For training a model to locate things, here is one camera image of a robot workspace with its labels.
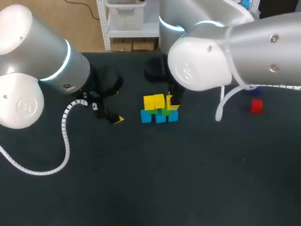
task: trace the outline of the black cable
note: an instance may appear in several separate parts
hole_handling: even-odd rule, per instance
[[[68,2],[68,3],[71,3],[71,4],[80,4],[80,5],[84,5],[84,6],[87,6],[91,12],[91,16],[95,19],[95,20],[100,20],[99,18],[96,18],[94,15],[93,15],[93,12],[92,12],[92,9],[89,5],[87,5],[86,3],[82,3],[82,2],[73,2],[73,1],[67,1],[65,0],[65,2]]]

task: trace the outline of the green block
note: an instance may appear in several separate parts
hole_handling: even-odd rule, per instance
[[[167,110],[166,108],[162,109],[162,116],[170,116],[172,113],[172,110]]]
[[[148,110],[147,113],[148,113],[148,114],[157,114],[157,113],[158,113],[158,109],[155,109],[155,110]]]

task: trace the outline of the dark tabletop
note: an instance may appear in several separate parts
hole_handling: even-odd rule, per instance
[[[71,157],[57,174],[26,175],[0,156],[1,226],[297,226],[301,224],[301,93],[264,88],[264,113],[236,94],[214,120],[220,90],[187,91],[179,121],[142,124],[143,96],[166,93],[143,77],[156,54],[85,54],[125,83],[110,125],[76,106]],[[0,127],[0,144],[21,165],[51,170],[64,158],[61,117],[73,100],[41,84],[45,107],[22,130]]]

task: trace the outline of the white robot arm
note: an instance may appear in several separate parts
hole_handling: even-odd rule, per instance
[[[232,0],[161,0],[161,49],[174,78],[203,91],[301,85],[301,13],[253,21]]]
[[[40,117],[39,80],[70,94],[89,74],[88,60],[28,8],[12,5],[0,12],[0,124],[21,129]]]

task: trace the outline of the red block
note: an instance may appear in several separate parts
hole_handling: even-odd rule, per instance
[[[251,103],[251,113],[261,114],[263,111],[263,101],[258,99],[252,99]]]

